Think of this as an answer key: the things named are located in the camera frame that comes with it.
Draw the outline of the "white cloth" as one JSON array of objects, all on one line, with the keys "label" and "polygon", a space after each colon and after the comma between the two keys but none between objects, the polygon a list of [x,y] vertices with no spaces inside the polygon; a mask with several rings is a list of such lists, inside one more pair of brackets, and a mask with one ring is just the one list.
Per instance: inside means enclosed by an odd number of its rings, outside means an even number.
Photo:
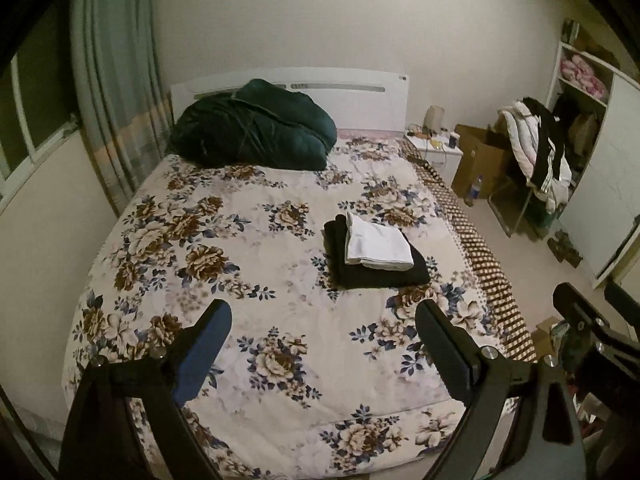
[{"label": "white cloth", "polygon": [[414,267],[411,245],[398,229],[367,222],[349,212],[346,217],[345,263],[381,271]]}]

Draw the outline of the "chair piled with clothes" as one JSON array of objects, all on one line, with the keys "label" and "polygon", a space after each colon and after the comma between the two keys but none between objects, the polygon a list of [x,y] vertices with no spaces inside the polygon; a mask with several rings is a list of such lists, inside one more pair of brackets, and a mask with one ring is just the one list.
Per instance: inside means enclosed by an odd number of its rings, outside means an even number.
[{"label": "chair piled with clothes", "polygon": [[536,200],[536,228],[547,229],[568,203],[572,185],[559,117],[526,96],[498,110],[495,129],[509,141],[511,157],[488,195],[491,211],[504,234],[512,236]]}]

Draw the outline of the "checkered brown mattress edge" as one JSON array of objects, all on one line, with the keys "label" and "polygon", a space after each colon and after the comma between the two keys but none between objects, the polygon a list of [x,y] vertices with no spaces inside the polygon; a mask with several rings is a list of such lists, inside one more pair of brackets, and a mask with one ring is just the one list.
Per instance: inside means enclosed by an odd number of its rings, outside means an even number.
[{"label": "checkered brown mattress edge", "polygon": [[511,282],[474,223],[460,206],[454,192],[442,177],[405,138],[399,141],[401,153],[412,163],[419,180],[431,191],[444,217],[456,233],[465,261],[477,278],[489,311],[490,326],[497,332],[508,358],[535,362],[536,350],[524,316],[513,297]]}]

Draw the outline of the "plastic water bottle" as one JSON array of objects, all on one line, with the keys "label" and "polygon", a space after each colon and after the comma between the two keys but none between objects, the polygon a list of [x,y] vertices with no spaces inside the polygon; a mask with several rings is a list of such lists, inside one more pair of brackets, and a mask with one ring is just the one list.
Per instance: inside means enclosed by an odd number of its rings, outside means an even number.
[{"label": "plastic water bottle", "polygon": [[480,192],[482,192],[482,186],[483,186],[483,176],[480,174],[475,178],[475,180],[473,181],[473,183],[469,188],[468,194],[466,194],[465,196],[464,203],[466,206],[468,207],[474,206],[475,202],[480,197]]}]

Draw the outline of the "brown cardboard box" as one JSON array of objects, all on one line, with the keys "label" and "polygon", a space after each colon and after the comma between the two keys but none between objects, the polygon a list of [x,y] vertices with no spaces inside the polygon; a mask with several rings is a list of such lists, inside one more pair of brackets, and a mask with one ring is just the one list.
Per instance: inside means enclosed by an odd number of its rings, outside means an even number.
[{"label": "brown cardboard box", "polygon": [[478,177],[483,177],[480,198],[487,198],[506,175],[506,165],[512,157],[509,138],[488,128],[456,125],[454,132],[460,136],[462,159],[452,189],[459,197],[470,192]]}]

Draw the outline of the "white wardrobe shelf unit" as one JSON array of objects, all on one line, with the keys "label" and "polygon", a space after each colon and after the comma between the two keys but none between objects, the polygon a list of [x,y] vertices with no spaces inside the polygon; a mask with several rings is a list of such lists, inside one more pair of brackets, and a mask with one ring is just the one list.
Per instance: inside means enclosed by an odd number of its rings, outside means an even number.
[{"label": "white wardrobe shelf unit", "polygon": [[[580,55],[608,88],[600,101],[566,81],[562,58]],[[592,142],[580,150],[574,191],[560,225],[582,255],[593,285],[614,274],[639,240],[639,83],[578,21],[562,25],[546,105],[572,96],[583,113],[596,118]]]}]

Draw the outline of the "white bedside table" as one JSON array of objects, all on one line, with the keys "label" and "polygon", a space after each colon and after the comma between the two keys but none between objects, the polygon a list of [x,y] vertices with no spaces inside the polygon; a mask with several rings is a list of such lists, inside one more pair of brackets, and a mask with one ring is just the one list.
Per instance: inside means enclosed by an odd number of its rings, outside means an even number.
[{"label": "white bedside table", "polygon": [[447,186],[451,186],[462,161],[460,148],[450,148],[446,136],[424,139],[415,134],[406,134],[406,139],[419,152],[420,157],[437,171]]}]

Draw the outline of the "floral bed blanket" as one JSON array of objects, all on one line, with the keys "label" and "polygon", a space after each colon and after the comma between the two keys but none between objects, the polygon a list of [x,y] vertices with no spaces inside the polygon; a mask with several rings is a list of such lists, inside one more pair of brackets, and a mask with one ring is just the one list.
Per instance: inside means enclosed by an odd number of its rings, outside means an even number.
[{"label": "floral bed blanket", "polygon": [[[504,347],[439,185],[401,139],[339,140],[321,171],[166,157],[89,272],[65,352],[66,398],[94,356],[140,359],[222,299],[231,332],[184,412],[224,474],[334,478],[438,451],[463,408],[423,350],[416,306],[432,300],[477,344]],[[428,282],[338,287],[323,228],[339,214],[400,229]]]}]

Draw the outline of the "black folded garment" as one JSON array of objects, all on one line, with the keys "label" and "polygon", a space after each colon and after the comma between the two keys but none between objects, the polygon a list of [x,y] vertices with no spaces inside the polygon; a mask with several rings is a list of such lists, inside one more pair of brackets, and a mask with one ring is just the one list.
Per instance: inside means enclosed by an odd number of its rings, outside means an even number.
[{"label": "black folded garment", "polygon": [[430,271],[400,229],[354,214],[338,214],[323,227],[332,281],[344,289],[427,285]]}]

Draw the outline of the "pink bedding on shelf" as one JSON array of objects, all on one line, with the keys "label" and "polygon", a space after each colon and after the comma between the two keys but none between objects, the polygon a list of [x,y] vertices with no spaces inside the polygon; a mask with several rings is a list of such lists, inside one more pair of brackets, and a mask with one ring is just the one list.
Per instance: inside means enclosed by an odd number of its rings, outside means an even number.
[{"label": "pink bedding on shelf", "polygon": [[593,98],[600,101],[608,98],[608,88],[580,55],[574,54],[571,58],[562,58],[560,72],[566,81]]}]

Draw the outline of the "white bed headboard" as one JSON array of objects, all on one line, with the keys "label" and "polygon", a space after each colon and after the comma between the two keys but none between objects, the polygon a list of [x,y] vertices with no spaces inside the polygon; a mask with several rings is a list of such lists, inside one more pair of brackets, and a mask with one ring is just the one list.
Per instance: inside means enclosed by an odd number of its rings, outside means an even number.
[{"label": "white bed headboard", "polygon": [[238,90],[253,79],[305,93],[340,130],[405,131],[409,77],[359,68],[254,68],[180,82],[170,87],[172,116],[179,118],[204,96]]}]

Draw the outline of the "grey-green striped curtain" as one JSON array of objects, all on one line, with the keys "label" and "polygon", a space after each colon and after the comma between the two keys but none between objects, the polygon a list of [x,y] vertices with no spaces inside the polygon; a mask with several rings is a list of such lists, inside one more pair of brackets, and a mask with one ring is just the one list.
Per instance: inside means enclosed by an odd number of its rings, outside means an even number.
[{"label": "grey-green striped curtain", "polygon": [[70,0],[70,54],[85,144],[120,214],[163,159],[172,127],[154,0]]}]

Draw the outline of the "dark green pillow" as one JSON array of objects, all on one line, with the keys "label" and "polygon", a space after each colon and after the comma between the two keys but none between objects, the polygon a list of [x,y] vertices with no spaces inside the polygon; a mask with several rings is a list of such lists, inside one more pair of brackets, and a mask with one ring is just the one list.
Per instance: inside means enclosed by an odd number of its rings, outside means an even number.
[{"label": "dark green pillow", "polygon": [[171,131],[169,149],[204,168],[319,171],[336,141],[334,120],[310,96],[256,78],[189,105]]}]

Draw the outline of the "window with white frame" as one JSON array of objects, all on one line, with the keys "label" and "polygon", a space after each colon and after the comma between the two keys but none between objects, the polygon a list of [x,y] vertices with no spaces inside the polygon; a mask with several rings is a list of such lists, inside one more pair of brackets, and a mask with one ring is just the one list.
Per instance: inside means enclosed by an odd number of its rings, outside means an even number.
[{"label": "window with white frame", "polygon": [[37,167],[78,129],[62,54],[24,46],[1,75],[1,203],[9,203]]}]

